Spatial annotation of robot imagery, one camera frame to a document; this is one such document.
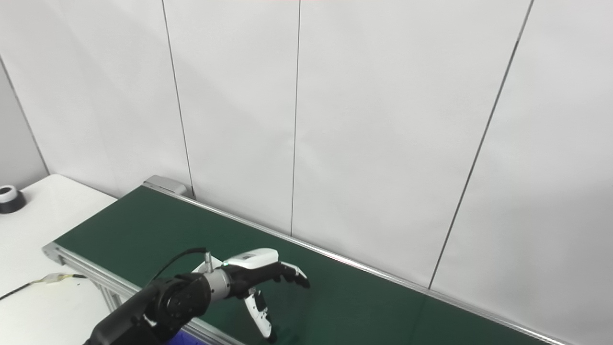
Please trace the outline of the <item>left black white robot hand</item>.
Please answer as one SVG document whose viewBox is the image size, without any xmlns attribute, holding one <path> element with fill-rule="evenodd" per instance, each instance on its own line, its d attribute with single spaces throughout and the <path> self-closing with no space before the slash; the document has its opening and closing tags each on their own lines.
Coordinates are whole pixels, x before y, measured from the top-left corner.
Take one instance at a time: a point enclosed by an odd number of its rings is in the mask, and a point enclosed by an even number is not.
<svg viewBox="0 0 613 345">
<path fill-rule="evenodd" d="M 270 344 L 275 343 L 277 336 L 269 308 L 257 286 L 269 280 L 280 282 L 284 279 L 310 288 L 308 277 L 298 266 L 280 261 L 278 251 L 270 248 L 254 249 L 230 257 L 222 262 L 220 269 L 229 279 L 230 292 L 227 297 L 242 299 L 263 338 Z"/>
</svg>

